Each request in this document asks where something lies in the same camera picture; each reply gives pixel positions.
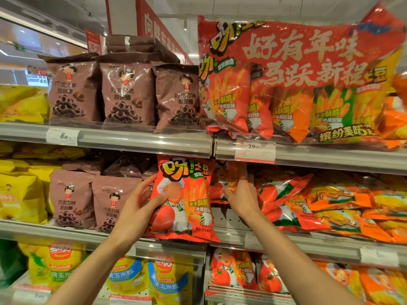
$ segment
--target red snack bag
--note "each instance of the red snack bag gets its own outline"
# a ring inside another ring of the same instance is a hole
[[[216,121],[219,128],[249,134],[246,120],[251,63],[228,57],[215,63],[211,58],[208,61],[213,68],[210,77],[208,72],[204,73],[207,67],[202,64],[199,67],[201,114]]]
[[[208,199],[213,167],[211,160],[158,155],[151,198],[166,191],[168,200],[150,219],[156,238],[219,242]]]
[[[260,199],[260,208],[264,214],[276,209],[284,203],[284,197],[298,194],[313,174],[299,176],[278,166],[270,166],[256,173],[254,185]]]
[[[213,178],[210,183],[210,202],[229,204],[222,188],[228,186],[234,192],[239,181],[239,168],[234,161],[216,161]]]
[[[261,255],[261,269],[258,274],[258,288],[262,291],[289,294],[287,287],[282,282],[274,264],[266,254]]]
[[[273,135],[273,119],[269,107],[272,103],[274,88],[259,82],[263,77],[263,71],[264,68],[261,68],[260,65],[252,65],[247,119],[251,133],[258,133],[263,138],[270,139]]]
[[[247,251],[216,248],[210,265],[211,284],[257,290],[256,265]]]

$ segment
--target red sign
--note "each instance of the red sign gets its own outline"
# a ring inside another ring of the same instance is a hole
[[[86,43],[88,45],[88,52],[96,52],[99,56],[102,55],[100,35],[96,32],[85,29]]]
[[[194,64],[145,0],[135,0],[135,8],[137,13],[137,35],[157,38],[181,59],[181,63]]]
[[[404,23],[380,7],[355,25],[311,26],[257,21],[240,24],[198,22],[199,75],[237,66],[264,67],[260,83],[272,87],[321,87],[343,82],[364,85],[372,61],[404,44]]]

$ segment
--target price tag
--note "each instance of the price tag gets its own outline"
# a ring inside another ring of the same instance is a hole
[[[276,160],[276,144],[267,141],[237,139],[234,158],[237,161],[274,164]]]
[[[51,290],[19,287],[13,294],[13,301],[28,304],[45,304],[51,296]]]
[[[151,305],[150,296],[111,294],[109,304],[111,305]]]
[[[252,232],[247,232],[245,235],[245,249],[251,251],[264,251],[263,246]]]
[[[135,256],[135,244],[130,248],[126,256]]]
[[[70,128],[49,128],[46,136],[47,143],[62,146],[78,146],[80,130]]]
[[[360,248],[361,262],[376,266],[400,266],[399,255],[396,252],[382,251],[377,248]]]

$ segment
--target human hand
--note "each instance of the human hand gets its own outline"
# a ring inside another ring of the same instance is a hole
[[[257,202],[257,192],[253,185],[254,177],[247,174],[247,163],[238,162],[239,181],[234,193],[229,187],[223,187],[222,192],[226,195],[231,209],[244,221],[254,214],[261,213]]]
[[[126,200],[120,217],[108,237],[108,240],[114,243],[121,256],[125,255],[131,246],[140,239],[148,227],[154,210],[168,198],[168,194],[165,192],[148,201],[151,191],[145,191],[145,189],[156,177],[157,174],[154,174],[136,187]]]

